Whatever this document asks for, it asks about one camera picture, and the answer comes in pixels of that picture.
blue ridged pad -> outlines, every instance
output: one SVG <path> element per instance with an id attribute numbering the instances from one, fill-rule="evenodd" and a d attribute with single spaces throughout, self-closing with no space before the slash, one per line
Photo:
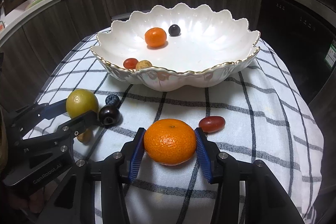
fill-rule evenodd
<path id="1" fill-rule="evenodd" d="M 144 148 L 144 145 L 143 145 L 143 136 L 144 136 L 145 132 L 146 132 L 146 130 L 143 129 L 143 131 L 141 133 L 140 140 L 139 140 L 139 142 L 136 146 L 136 149 L 134 151 L 134 154 L 132 156 L 132 160 L 131 160 L 131 163 L 130 163 L 130 171 L 129 171 L 128 178 L 131 182 L 133 182 L 138 176 L 139 169 L 140 169 L 140 164 L 141 164 L 141 161 L 142 161 L 142 157 L 143 157 L 143 154 L 145 152 L 145 148 Z"/>
<path id="2" fill-rule="evenodd" d="M 199 161 L 199 164 L 201 166 L 203 176 L 204 178 L 211 183 L 212 182 L 212 173 L 211 173 L 211 162 L 209 159 L 209 156 L 206 152 L 205 146 L 203 144 L 203 141 L 200 137 L 200 134 L 197 129 L 195 129 L 195 135 L 196 135 L 196 153 L 197 153 L 197 159 Z"/>

checkered tablecloth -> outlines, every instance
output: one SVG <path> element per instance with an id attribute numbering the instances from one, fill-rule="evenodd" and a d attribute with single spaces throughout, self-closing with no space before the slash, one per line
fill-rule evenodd
<path id="1" fill-rule="evenodd" d="M 76 160 L 103 160 L 120 151 L 139 127 L 148 128 L 159 119 L 176 118 L 196 128 L 205 116 L 223 116 L 225 128 L 209 134 L 208 139 L 237 160 L 265 161 L 306 223 L 315 221 L 312 205 L 321 182 L 323 137 L 288 69 L 266 42 L 260 39 L 261 51 L 250 66 L 224 82 L 205 89 L 184 86 L 172 92 L 129 85 L 109 76 L 90 52 L 90 46 L 97 43 L 96 35 L 82 40 L 56 68 L 38 96 L 39 103 L 54 103 L 75 89 L 88 89 L 95 93 L 100 107 L 107 95 L 120 97 L 121 124 L 95 128 L 89 145 L 75 139 Z M 44 120 L 27 136 L 54 132 L 68 119 L 65 114 Z M 216 188 L 203 179 L 196 156 L 171 167 L 160 165 L 145 154 L 137 180 L 124 188 L 130 221 L 210 223 Z M 244 222 L 244 202 L 242 183 L 239 223 Z M 96 223 L 102 223 L 99 182 L 95 214 Z"/>

green fruit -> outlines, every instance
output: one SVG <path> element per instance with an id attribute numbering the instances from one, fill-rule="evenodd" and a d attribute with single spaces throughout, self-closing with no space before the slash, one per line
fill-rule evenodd
<path id="1" fill-rule="evenodd" d="M 89 90 L 74 90 L 70 93 L 66 102 L 67 113 L 73 119 L 89 110 L 98 113 L 99 105 L 97 97 Z"/>

red oval fruit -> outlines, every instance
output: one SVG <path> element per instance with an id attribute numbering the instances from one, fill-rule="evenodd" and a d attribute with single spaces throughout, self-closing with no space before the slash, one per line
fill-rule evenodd
<path id="1" fill-rule="evenodd" d="M 139 61 L 135 58 L 128 58 L 124 61 L 124 68 L 125 69 L 135 69 L 135 66 L 137 65 Z"/>
<path id="2" fill-rule="evenodd" d="M 199 121 L 198 126 L 205 133 L 212 133 L 221 130 L 225 126 L 225 119 L 221 116 L 209 116 Z"/>

fruit bowl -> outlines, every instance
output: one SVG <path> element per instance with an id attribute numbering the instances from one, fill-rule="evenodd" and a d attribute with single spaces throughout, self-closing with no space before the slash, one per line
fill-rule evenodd
<path id="1" fill-rule="evenodd" d="M 177 24 L 181 33 L 171 37 L 168 29 Z M 167 42 L 150 48 L 144 34 L 153 27 L 167 33 Z M 234 20 L 230 11 L 213 12 L 208 5 L 190 8 L 184 3 L 168 9 L 156 5 L 148 13 L 135 11 L 127 21 L 113 21 L 109 33 L 98 33 L 99 46 L 91 52 L 114 78 L 144 84 L 158 91 L 184 85 L 214 86 L 230 74 L 246 68 L 258 54 L 259 31 L 250 31 L 246 18 Z M 148 60 L 152 67 L 123 68 L 128 58 Z"/>

